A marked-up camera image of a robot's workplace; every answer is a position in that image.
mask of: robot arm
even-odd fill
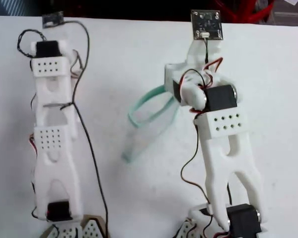
[[[218,44],[212,46],[212,53],[216,54]],[[200,231],[205,227],[201,217],[208,215],[233,238],[268,237],[261,228],[261,223],[267,221],[267,211],[261,176],[253,160],[247,115],[237,103],[235,87],[223,84],[221,77],[211,72],[209,65],[216,61],[203,62],[201,49],[205,49],[203,41],[194,40],[184,63],[165,66],[166,90],[180,105],[191,106],[191,111],[197,112],[194,124],[199,131],[206,167],[206,191],[210,203],[191,209],[189,217]],[[228,153],[222,148],[222,138],[229,142]],[[249,204],[226,205],[226,187],[231,174],[236,174],[246,188]]]

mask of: white surface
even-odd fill
[[[192,41],[191,24],[83,22],[90,32],[91,54],[77,104],[98,159],[111,235],[172,237],[188,209],[205,202],[179,175],[196,144],[189,108],[181,108],[175,124],[138,160],[126,164],[120,155],[129,106],[163,83],[166,63],[184,61]],[[83,30],[67,27],[84,58]],[[30,215],[35,156],[27,140],[34,123],[30,100],[35,90],[29,59],[16,49],[17,37],[26,28],[41,29],[41,19],[0,17],[0,238],[38,237],[47,227]],[[298,238],[298,27],[225,24],[223,35],[219,72],[235,79],[243,93],[254,157],[265,181],[269,229],[276,237]],[[35,39],[29,34],[21,46],[29,51]],[[81,139],[74,146],[84,210],[104,215],[92,158],[79,128]],[[204,184],[203,164],[199,151],[185,176]],[[243,190],[237,193],[240,190],[232,185],[234,203],[246,197]]]
[[[286,2],[289,2],[292,5],[296,5],[298,3],[298,0],[285,0]]]

